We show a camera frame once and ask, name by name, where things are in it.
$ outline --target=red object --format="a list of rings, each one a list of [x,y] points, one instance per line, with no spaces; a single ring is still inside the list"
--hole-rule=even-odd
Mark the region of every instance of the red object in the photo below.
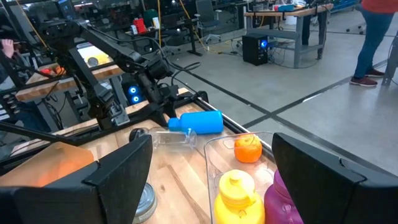
[[[51,69],[45,68],[40,70],[42,73],[46,73],[47,75],[51,75]]]
[[[363,0],[364,9],[378,13],[395,13],[398,12],[397,0]]]
[[[137,27],[137,31],[139,34],[147,31],[147,29],[145,28],[144,19],[134,19],[132,23]]]

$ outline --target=yellow bottle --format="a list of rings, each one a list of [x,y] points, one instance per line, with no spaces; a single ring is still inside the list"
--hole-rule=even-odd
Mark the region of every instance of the yellow bottle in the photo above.
[[[217,224],[264,224],[266,212],[254,180],[246,172],[231,170],[220,179],[220,192],[215,200]]]

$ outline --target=red shirt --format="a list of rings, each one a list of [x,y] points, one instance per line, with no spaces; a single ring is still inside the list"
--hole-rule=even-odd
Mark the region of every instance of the red shirt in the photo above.
[[[363,0],[364,9],[378,13],[398,12],[398,0]]]

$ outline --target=purple bottle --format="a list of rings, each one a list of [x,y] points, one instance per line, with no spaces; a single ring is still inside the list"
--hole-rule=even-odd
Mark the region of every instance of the purple bottle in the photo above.
[[[264,206],[266,224],[304,224],[278,170],[274,175],[274,184],[264,196]]]

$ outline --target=blue led light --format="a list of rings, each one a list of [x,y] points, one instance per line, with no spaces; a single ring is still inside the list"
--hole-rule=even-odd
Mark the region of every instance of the blue led light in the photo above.
[[[138,93],[138,88],[136,86],[132,86],[129,88],[129,94],[130,95],[135,95]]]
[[[132,101],[133,103],[139,103],[139,102],[141,101],[141,98],[140,98],[139,96],[133,96],[133,97],[131,98],[131,101]]]
[[[268,42],[266,40],[261,40],[261,47],[266,48],[268,45]]]

